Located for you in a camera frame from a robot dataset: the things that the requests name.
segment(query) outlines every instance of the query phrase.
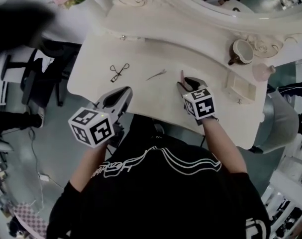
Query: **pink bottle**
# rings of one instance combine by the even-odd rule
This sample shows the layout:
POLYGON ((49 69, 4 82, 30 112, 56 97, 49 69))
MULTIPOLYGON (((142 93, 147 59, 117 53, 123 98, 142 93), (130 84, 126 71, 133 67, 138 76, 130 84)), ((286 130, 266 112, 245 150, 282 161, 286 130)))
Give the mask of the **pink bottle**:
POLYGON ((276 72, 274 66, 267 66, 265 64, 258 64, 252 66, 252 74, 257 82, 267 81, 271 74, 276 72))

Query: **checkered cloth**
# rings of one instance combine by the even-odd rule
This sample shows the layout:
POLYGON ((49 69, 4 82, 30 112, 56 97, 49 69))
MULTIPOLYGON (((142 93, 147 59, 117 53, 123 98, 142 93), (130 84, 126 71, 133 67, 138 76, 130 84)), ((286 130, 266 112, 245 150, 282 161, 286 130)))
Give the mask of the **checkered cloth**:
POLYGON ((36 238, 46 238, 46 231, 48 224, 34 213, 33 209, 26 203, 18 204, 14 208, 14 213, 17 218, 20 218, 26 223, 29 228, 21 224, 29 233, 36 238))

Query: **pink checkered fabric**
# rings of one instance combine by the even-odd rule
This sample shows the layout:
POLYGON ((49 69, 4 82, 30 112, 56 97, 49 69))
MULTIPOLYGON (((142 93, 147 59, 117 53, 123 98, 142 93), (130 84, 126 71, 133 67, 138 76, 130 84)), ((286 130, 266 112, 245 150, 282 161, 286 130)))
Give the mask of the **pink checkered fabric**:
POLYGON ((14 208, 15 215, 21 218, 38 235, 46 238, 48 224, 34 213, 33 209, 26 203, 18 204, 14 208))

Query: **shirt sleeve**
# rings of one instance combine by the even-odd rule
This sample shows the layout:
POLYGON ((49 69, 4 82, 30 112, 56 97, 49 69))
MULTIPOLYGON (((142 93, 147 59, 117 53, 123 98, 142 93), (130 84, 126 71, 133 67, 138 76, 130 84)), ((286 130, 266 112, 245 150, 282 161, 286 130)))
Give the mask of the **shirt sleeve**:
POLYGON ((270 220, 261 198, 247 173, 232 174, 241 195, 246 217, 246 238, 267 239, 270 236, 270 220))
POLYGON ((81 193, 70 182, 52 208, 47 228, 47 239, 64 238, 79 212, 81 193))

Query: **white cube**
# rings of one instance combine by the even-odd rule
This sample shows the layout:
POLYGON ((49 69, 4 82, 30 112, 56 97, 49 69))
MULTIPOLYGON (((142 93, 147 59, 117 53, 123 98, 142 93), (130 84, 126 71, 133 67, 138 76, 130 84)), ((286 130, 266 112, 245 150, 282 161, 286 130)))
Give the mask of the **white cube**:
POLYGON ((77 141, 92 148, 114 136, 113 125, 107 113, 81 107, 68 123, 77 141))
POLYGON ((215 114, 215 102, 209 88, 203 88, 183 95, 187 111, 197 120, 215 114))

